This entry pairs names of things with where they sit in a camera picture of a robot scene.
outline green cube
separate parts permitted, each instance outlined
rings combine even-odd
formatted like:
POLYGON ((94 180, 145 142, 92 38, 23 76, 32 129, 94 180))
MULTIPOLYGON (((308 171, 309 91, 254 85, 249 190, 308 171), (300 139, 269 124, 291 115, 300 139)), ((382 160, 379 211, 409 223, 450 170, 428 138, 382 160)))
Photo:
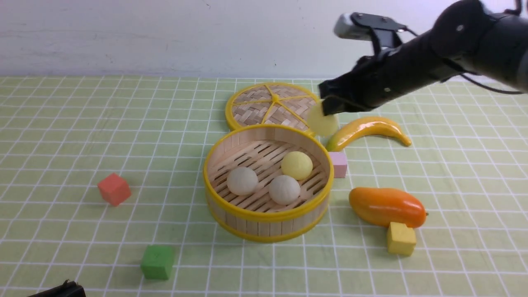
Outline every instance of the green cube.
POLYGON ((174 264, 174 250, 164 245, 149 245, 141 261, 141 271, 148 280, 168 280, 174 264))

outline yellow ball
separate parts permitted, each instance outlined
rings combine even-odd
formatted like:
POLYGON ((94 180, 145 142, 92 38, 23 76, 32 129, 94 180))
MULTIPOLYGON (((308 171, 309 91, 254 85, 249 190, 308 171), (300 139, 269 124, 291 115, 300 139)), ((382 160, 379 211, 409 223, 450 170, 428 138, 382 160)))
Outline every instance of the yellow ball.
POLYGON ((280 168, 285 175, 289 175, 296 180, 303 180, 310 176, 314 165, 307 154, 289 152, 282 159, 280 168))
POLYGON ((339 120, 336 115, 325 116, 323 104, 318 102, 308 112, 306 123, 310 130, 321 137, 328 137, 339 130, 339 120))

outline yellow rim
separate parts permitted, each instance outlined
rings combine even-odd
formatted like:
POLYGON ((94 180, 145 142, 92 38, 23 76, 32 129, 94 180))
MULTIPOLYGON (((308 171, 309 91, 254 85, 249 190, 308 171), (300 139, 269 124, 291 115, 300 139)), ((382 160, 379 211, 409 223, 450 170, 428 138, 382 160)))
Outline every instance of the yellow rim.
POLYGON ((293 219, 293 218, 296 218, 296 217, 300 217, 300 216, 312 211, 314 208, 316 208, 325 199, 325 197, 330 194, 330 191, 332 190, 332 184, 334 182, 334 167, 332 166, 330 155, 327 152, 327 150, 325 149, 325 147, 319 141, 317 141, 315 138, 313 138, 312 136, 307 135, 306 133, 304 133, 304 132, 302 132, 300 130, 297 130, 295 128, 291 128, 291 127, 284 126, 284 125, 260 124, 260 125, 246 126, 246 127, 240 128, 238 130, 231 131, 226 136, 222 137, 219 141, 217 141, 215 143, 215 145, 213 145, 213 147, 209 150, 209 153, 207 154, 207 157, 205 158, 205 163, 204 163, 204 167, 203 167, 203 179, 204 179, 205 187, 207 188, 207 191, 210 193, 210 195, 213 197, 213 199, 220 205, 220 207, 222 207, 225 211, 227 211, 227 212, 229 212, 231 214, 234 214, 237 217, 244 218, 244 219, 247 219, 247 220, 258 220, 258 221, 262 221, 262 222, 273 222, 273 221, 282 221, 282 220, 288 220, 288 219, 293 219), (301 206, 299 206, 297 208, 294 208, 294 209, 285 210, 285 211, 281 211, 281 212, 267 213, 267 212, 254 212, 254 211, 250 211, 250 210, 239 208, 239 207, 237 207, 237 206, 235 206, 233 204, 230 204, 229 202, 225 201, 222 197, 220 197, 220 195, 218 195, 218 193, 213 189, 213 186, 211 185, 211 182, 209 181, 208 172, 207 172, 207 167, 208 167, 209 160, 211 158, 212 152, 214 152, 214 150, 218 147, 218 145, 220 145, 220 143, 222 143, 225 139, 227 139, 231 135, 239 133, 241 131, 245 131, 245 130, 249 130, 249 129, 256 129, 256 128, 278 128, 278 129, 290 130, 290 131, 298 133, 298 134, 300 134, 300 135, 302 135, 304 137, 308 137, 311 141, 313 141, 315 143, 315 145, 317 145, 317 147, 319 147, 319 149, 321 149, 323 151, 327 161, 330 164, 330 173, 329 173, 329 177, 328 177, 328 182, 326 183, 324 188, 321 190, 321 192, 316 197, 314 197, 311 201, 309 201, 307 203, 304 203, 303 205, 301 205, 301 206))
POLYGON ((260 243, 283 242, 285 240, 290 240, 290 239, 293 239, 293 238, 295 238, 297 236, 300 236, 300 235, 302 235, 304 233, 307 233, 308 231, 313 229, 322 220, 323 216, 328 211, 328 204, 327 204, 325 209, 321 213, 321 215, 316 220, 311 222, 310 225, 304 227, 303 229, 295 231, 293 233, 289 233, 289 234, 285 234, 285 235, 279 235, 279 236, 258 236, 258 235, 243 233, 243 232, 240 232, 240 231, 238 231, 236 229, 231 228, 230 226, 228 226, 226 223, 224 223, 222 220, 220 220, 214 214, 214 212, 211 209, 211 205, 209 204, 209 202, 207 203, 207 207, 209 208, 209 211, 211 212, 211 215, 213 216, 214 220, 218 223, 218 225, 220 225, 222 228, 227 230, 229 233, 231 233, 231 234, 233 234, 235 236, 238 236, 240 238, 243 238, 243 239, 246 239, 246 240, 250 240, 252 242, 260 242, 260 243))
MULTIPOLYGON (((252 104, 252 103, 271 103, 270 104, 270 107, 268 109, 268 112, 266 112, 266 114, 264 115, 264 118, 263 118, 263 121, 266 121, 267 117, 268 117, 268 114, 269 114, 269 111, 271 110, 271 107, 276 104, 273 102, 272 99, 269 99, 269 100, 255 100, 255 101, 248 101, 248 102, 243 102, 243 103, 234 103, 234 101, 245 91, 247 90, 250 90, 250 89, 253 89, 253 88, 257 88, 257 87, 261 87, 261 86, 265 86, 268 91, 270 92, 271 95, 273 95, 274 93, 271 91, 269 85, 279 85, 279 86, 288 86, 288 87, 292 87, 294 89, 298 89, 300 91, 303 91, 306 93, 306 96, 292 96, 292 97, 286 97, 286 98, 281 98, 280 101, 283 101, 283 100, 289 100, 289 99, 296 99, 296 98, 305 98, 305 97, 310 97, 312 98, 316 103, 319 102, 319 97, 317 97, 312 91, 304 88, 304 87, 301 87, 301 86, 298 86, 298 85, 293 85, 291 83, 287 83, 287 82, 264 82, 264 83, 258 83, 256 85, 253 85, 253 86, 249 86, 247 88, 243 88, 241 89, 240 91, 238 91, 237 93, 235 93, 233 96, 231 96, 231 98, 229 98, 226 106, 225 106, 225 120, 228 122, 228 126, 229 126, 229 129, 231 129, 232 131, 235 131, 235 130, 238 130, 240 128, 242 128, 242 126, 237 122, 237 120, 233 117, 233 112, 232 112, 232 108, 233 106, 236 106, 236 105, 243 105, 243 104, 252 104)), ((286 107, 283 103, 281 102, 278 102, 277 104, 280 105, 281 107, 283 107, 284 109, 286 109, 287 111, 289 111, 291 114, 293 114, 297 119, 299 119, 299 121, 303 122, 306 126, 308 126, 306 124, 306 120, 304 120, 303 118, 301 118, 298 114, 296 113, 293 113, 291 110, 289 110, 288 107, 286 107)), ((304 132, 305 134, 308 134, 310 136, 315 136, 315 133, 312 132, 312 130, 310 130, 309 128, 306 130, 306 131, 302 131, 304 132)))

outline ball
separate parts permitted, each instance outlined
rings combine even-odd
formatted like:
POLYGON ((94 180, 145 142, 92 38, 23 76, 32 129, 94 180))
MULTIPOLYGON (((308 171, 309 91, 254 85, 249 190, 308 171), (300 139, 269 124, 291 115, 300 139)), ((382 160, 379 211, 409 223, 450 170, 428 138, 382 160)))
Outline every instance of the ball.
POLYGON ((255 189, 259 184, 259 178, 252 169, 238 167, 229 172, 227 183, 228 189, 231 193, 243 196, 255 192, 255 189))
POLYGON ((269 184, 269 195, 277 204, 291 204, 299 198, 299 182, 288 175, 279 175, 269 184))
POLYGON ((303 152, 289 152, 280 164, 282 173, 296 180, 303 180, 310 176, 314 165, 310 157, 303 152))
POLYGON ((316 103, 308 112, 306 123, 310 130, 315 134, 327 137, 339 130, 339 120, 336 115, 325 116, 323 114, 323 105, 321 102, 316 103))

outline bamboo steamer lid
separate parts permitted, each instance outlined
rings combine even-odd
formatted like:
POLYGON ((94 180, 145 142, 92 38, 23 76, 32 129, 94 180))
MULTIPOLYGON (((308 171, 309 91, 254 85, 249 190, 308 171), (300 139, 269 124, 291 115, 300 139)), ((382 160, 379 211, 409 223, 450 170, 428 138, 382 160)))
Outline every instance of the bamboo steamer lid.
POLYGON ((259 124, 278 124, 301 130, 308 135, 306 116, 319 98, 306 88, 284 82, 265 82, 234 94, 225 108, 229 128, 259 124))

